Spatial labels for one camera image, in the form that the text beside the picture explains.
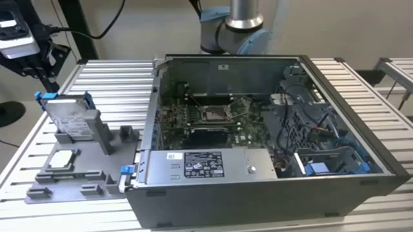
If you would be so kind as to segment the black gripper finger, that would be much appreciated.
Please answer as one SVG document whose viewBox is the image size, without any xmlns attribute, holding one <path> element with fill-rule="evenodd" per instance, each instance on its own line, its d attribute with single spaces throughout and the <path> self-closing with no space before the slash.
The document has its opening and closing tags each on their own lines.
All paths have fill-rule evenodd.
<svg viewBox="0 0 413 232">
<path fill-rule="evenodd" d="M 49 73 L 59 73 L 71 52 L 71 48 L 66 45 L 49 42 L 45 58 L 45 69 Z"/>
<path fill-rule="evenodd" d="M 55 57 L 57 61 L 53 65 L 50 59 L 41 59 L 38 56 L 26 56 L 15 59 L 0 57 L 0 65 L 21 76 L 31 76 L 38 79 L 47 92 L 58 92 L 59 84 L 57 78 L 61 72 L 61 58 Z"/>
</svg>

